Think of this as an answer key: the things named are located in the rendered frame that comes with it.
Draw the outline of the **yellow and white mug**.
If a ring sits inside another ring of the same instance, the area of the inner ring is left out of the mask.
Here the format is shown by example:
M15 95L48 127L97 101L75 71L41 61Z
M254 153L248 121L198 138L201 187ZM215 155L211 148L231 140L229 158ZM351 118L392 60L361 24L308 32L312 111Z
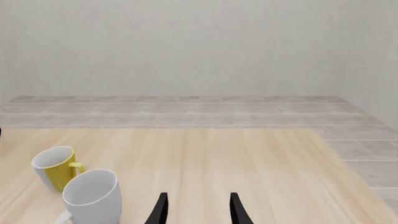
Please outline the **yellow and white mug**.
M52 192L62 192L76 177L76 171L84 173L84 165L76 162L75 151L69 146L57 146L40 152L31 162L41 181Z

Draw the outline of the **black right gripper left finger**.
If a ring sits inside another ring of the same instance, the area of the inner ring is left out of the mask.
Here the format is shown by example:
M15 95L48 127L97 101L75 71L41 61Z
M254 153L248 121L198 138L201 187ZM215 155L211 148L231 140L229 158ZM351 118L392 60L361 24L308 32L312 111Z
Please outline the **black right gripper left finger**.
M145 224L166 224L169 210L168 194L162 192Z

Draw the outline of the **plain white mug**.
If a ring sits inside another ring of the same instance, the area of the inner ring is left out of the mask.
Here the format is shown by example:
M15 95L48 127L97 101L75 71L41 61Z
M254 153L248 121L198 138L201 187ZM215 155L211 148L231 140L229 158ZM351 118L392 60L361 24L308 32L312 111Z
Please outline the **plain white mug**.
M74 177L62 192L65 211L54 224L119 224L122 196L117 175L92 169Z

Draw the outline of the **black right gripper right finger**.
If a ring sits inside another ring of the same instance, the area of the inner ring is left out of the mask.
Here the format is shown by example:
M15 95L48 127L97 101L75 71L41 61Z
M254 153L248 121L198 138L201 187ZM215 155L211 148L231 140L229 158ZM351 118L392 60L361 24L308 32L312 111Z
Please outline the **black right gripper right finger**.
M230 215L232 224L254 224L236 192L230 194Z

